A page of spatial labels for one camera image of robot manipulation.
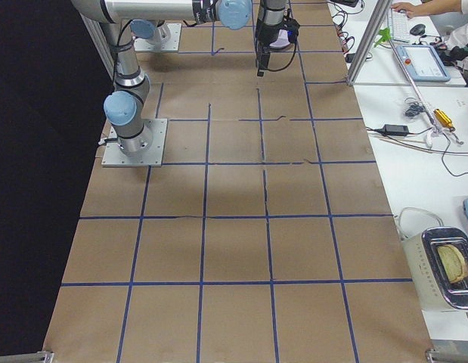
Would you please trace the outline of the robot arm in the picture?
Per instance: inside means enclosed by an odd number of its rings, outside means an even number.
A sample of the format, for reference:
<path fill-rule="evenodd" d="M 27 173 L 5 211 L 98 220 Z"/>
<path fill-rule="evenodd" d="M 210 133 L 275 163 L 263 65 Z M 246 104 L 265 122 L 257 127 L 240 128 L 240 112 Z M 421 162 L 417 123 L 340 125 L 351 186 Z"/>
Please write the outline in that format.
<path fill-rule="evenodd" d="M 83 16 L 104 24 L 120 25 L 124 20 L 191 20 L 192 26 L 219 21 L 238 30 L 248 23 L 251 1 L 73 1 Z M 289 43 L 296 45 L 299 23 L 291 17 L 286 1 L 260 1 L 255 31 L 257 75 L 271 72 L 268 66 L 271 45 L 280 31 L 287 32 Z"/>
<path fill-rule="evenodd" d="M 124 154 L 139 154 L 149 148 L 153 135 L 141 118 L 150 81 L 139 66 L 129 26 L 102 23 L 101 30 L 113 56 L 113 92 L 104 101 L 104 112 Z"/>

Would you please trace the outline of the person hand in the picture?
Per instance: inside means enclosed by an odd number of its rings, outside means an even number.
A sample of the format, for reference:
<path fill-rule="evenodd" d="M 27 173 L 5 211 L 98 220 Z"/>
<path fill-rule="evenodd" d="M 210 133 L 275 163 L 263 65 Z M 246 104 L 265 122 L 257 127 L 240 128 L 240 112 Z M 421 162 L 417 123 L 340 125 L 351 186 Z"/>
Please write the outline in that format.
<path fill-rule="evenodd" d="M 391 5 L 391 9 L 398 13 L 405 14 L 408 18 L 420 16 L 420 9 L 418 5 L 413 5 L 410 2 L 397 2 Z"/>

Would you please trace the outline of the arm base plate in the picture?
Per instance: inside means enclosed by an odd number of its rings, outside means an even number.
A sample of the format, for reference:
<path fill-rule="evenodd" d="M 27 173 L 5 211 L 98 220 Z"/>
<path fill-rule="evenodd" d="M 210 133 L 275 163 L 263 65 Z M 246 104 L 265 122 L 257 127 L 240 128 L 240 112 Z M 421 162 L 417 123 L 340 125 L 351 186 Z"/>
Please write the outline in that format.
<path fill-rule="evenodd" d="M 180 23 L 152 23 L 136 19 L 130 24 L 138 53 L 178 52 L 181 38 Z"/>
<path fill-rule="evenodd" d="M 102 166 L 104 167 L 161 167 L 167 134 L 167 119 L 143 119 L 142 133 L 131 139 L 119 138 L 114 128 L 104 148 Z"/>

